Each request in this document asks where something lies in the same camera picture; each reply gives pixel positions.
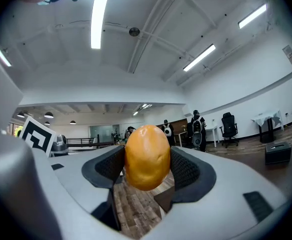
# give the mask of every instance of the yellow fruit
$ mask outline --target yellow fruit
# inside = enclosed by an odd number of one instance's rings
[[[155,125],[136,129],[125,147],[128,182],[142,191],[158,187],[170,171],[171,148],[166,135]]]

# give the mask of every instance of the floor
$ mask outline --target floor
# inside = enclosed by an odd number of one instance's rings
[[[274,132],[275,142],[286,141],[292,144],[292,125],[284,131]],[[240,140],[239,145],[231,144],[228,148],[221,143],[214,147],[208,144],[206,151],[212,155],[234,159],[245,163],[269,181],[273,182],[290,199],[292,198],[292,167],[274,167],[265,171],[264,160],[265,144],[260,143],[259,137]],[[170,172],[165,181],[151,191],[140,191],[132,187],[124,178],[122,183],[114,186],[114,199],[118,218],[121,224],[121,233],[133,239],[140,239],[154,228],[161,220],[159,205],[154,196],[174,186],[174,177]]]

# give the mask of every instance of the railing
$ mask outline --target railing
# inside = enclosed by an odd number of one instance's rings
[[[114,141],[108,142],[99,142],[100,136],[97,135],[97,143],[93,143],[95,138],[67,138],[67,146],[69,148],[78,148],[78,147],[100,147],[114,145]]]

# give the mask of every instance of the black box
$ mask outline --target black box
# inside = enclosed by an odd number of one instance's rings
[[[279,142],[265,146],[265,164],[289,162],[292,148],[287,142]]]

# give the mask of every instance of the wall sign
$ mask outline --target wall sign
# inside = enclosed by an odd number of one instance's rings
[[[56,132],[28,116],[19,138],[23,139],[32,149],[40,149],[50,156]]]
[[[292,64],[292,48],[287,45],[284,49],[282,49],[283,52],[286,54],[287,58],[290,61],[290,64]]]

